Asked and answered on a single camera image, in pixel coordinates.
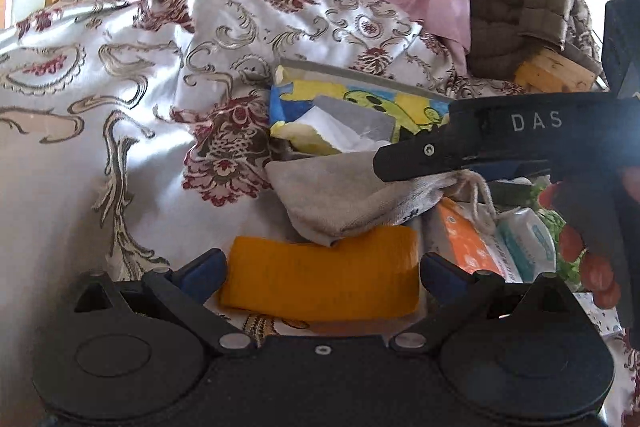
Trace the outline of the person's right hand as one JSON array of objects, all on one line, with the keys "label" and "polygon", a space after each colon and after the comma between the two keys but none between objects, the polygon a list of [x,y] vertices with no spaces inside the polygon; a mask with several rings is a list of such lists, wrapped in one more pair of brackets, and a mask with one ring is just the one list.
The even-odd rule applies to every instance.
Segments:
[{"label": "person's right hand", "polygon": [[[627,168],[622,173],[623,186],[628,194],[639,202],[639,167]],[[538,196],[542,208],[552,209],[555,192],[560,184],[550,184]],[[579,275],[582,286],[591,291],[593,301],[600,309],[613,309],[620,301],[620,284],[616,282],[614,271],[603,255],[590,251],[582,236],[570,225],[564,225],[559,235],[559,251],[567,262],[579,261]]]}]

